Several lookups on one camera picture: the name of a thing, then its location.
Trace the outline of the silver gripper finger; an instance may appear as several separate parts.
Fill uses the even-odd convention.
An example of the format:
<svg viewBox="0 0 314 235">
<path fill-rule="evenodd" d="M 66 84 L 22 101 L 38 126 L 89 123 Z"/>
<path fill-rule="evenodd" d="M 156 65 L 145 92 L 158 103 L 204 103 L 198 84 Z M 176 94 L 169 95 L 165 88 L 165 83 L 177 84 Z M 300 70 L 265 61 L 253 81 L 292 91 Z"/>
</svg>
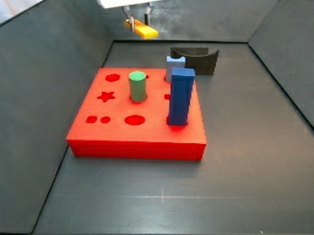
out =
<svg viewBox="0 0 314 235">
<path fill-rule="evenodd" d="M 145 11 L 145 25 L 152 25 L 152 19 L 153 19 L 153 12 L 154 12 L 154 6 L 153 3 L 146 4 L 146 11 Z"/>
<path fill-rule="evenodd" d="M 132 15 L 130 6 L 123 6 L 123 12 L 128 17 L 126 22 L 130 25 L 130 30 L 132 30 L 132 32 L 136 32 L 136 18 Z"/>
</svg>

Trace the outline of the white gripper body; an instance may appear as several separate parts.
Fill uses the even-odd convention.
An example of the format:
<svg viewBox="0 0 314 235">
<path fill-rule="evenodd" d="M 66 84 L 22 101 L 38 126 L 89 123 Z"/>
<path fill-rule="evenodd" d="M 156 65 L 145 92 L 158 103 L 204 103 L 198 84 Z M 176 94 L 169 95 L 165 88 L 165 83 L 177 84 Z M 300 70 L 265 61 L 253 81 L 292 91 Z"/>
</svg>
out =
<svg viewBox="0 0 314 235">
<path fill-rule="evenodd" d="M 133 6 L 156 1 L 161 0 L 98 0 L 98 3 L 105 9 L 110 9 L 121 6 Z"/>
</svg>

